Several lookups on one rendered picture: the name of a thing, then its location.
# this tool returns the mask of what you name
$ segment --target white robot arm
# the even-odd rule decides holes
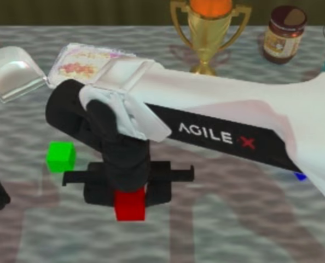
[[[100,99],[120,132],[161,141],[171,133],[146,104],[273,130],[293,163],[325,195],[325,73],[304,83],[270,85],[167,70],[153,60],[112,59],[79,94]]]

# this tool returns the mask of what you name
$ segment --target brown jar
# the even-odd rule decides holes
[[[276,64],[288,63],[297,53],[307,16],[301,9],[283,5],[275,8],[264,40],[264,57]]]

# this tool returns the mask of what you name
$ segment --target white dustpan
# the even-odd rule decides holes
[[[0,100],[14,100],[46,84],[47,77],[19,47],[0,48]]]

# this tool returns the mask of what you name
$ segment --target gold trophy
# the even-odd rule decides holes
[[[184,35],[177,18],[177,8],[188,13],[188,25],[191,41]],[[192,73],[215,76],[215,70],[209,65],[212,57],[219,51],[231,46],[242,34],[249,22],[252,8],[236,5],[231,0],[171,0],[170,11],[173,25],[183,42],[193,49],[200,63],[191,68]],[[244,14],[244,19],[236,33],[221,45],[230,26],[232,17]]]

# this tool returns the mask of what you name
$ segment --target red x logo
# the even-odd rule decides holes
[[[243,141],[243,147],[250,147],[251,149],[255,150],[255,146],[254,146],[254,142],[255,139],[250,138],[250,139],[246,139],[244,136],[240,136],[240,139]]]

